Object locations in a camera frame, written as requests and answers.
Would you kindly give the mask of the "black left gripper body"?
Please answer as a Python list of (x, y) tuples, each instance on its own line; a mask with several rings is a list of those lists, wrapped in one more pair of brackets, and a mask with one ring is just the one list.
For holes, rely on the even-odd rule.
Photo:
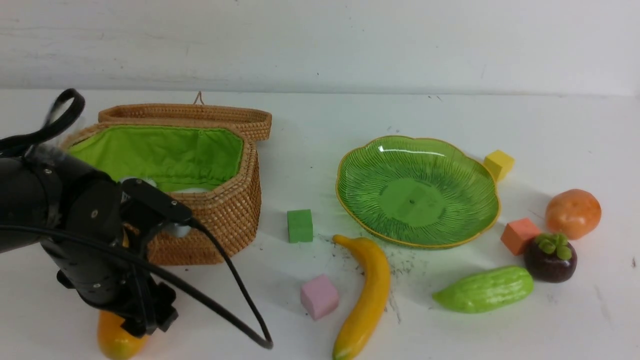
[[(74, 187), (63, 203), (61, 228), (147, 262), (147, 244), (160, 228), (140, 230), (123, 221), (121, 202), (116, 182), (89, 180)], [(158, 283), (147, 269), (59, 236), (42, 247), (59, 267), (58, 281), (87, 305), (119, 316), (146, 312), (146, 283)]]

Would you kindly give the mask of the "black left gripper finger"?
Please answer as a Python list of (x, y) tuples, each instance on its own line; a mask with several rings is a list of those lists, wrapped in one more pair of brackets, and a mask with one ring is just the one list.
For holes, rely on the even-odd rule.
[(130, 312), (119, 315), (123, 319), (121, 328), (132, 337), (142, 338), (149, 334), (150, 312)]
[(178, 319), (174, 308), (176, 292), (164, 282), (147, 282), (145, 285), (145, 330), (167, 331)]

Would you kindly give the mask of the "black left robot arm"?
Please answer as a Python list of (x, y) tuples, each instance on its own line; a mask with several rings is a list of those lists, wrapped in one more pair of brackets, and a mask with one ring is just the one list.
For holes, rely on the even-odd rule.
[(117, 182), (72, 156), (1, 158), (1, 251), (39, 243), (57, 280), (122, 318), (133, 337), (167, 331), (176, 292), (151, 276), (147, 244), (190, 210), (139, 178)]

